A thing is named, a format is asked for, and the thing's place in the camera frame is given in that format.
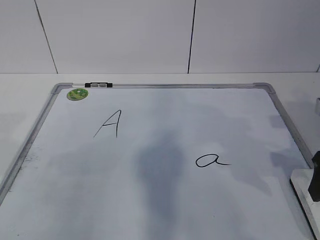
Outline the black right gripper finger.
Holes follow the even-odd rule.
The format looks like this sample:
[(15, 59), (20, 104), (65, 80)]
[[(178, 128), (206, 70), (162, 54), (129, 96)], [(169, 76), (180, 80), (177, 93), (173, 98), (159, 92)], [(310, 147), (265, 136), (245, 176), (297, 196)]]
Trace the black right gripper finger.
[(308, 192), (314, 202), (320, 201), (320, 151), (317, 151), (312, 158), (314, 164), (313, 175), (308, 187)]

